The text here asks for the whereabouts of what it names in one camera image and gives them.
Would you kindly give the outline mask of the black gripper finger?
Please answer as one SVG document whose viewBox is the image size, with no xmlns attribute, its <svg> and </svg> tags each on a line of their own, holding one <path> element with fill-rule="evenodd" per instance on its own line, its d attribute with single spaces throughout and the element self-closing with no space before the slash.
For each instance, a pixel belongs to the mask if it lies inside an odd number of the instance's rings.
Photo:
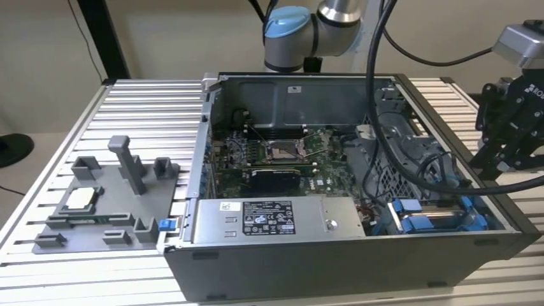
<svg viewBox="0 0 544 306">
<path fill-rule="evenodd" d="M 499 108 L 505 104 L 507 87 L 511 83 L 511 78 L 499 78 L 495 83 L 486 83 L 481 88 L 479 94 L 470 94 L 478 109 L 474 123 L 474 129 L 481 132 L 478 140 L 478 149 L 470 160 L 470 166 L 479 169 L 479 179 L 497 179 L 501 171 L 495 168 L 495 150 L 487 150 L 490 125 L 499 115 Z"/>
<path fill-rule="evenodd" d="M 533 156 L 542 146 L 542 110 L 522 110 L 509 120 L 503 131 L 503 146 L 498 154 L 497 170 L 535 171 L 542 167 L 542 157 Z"/>
</svg>

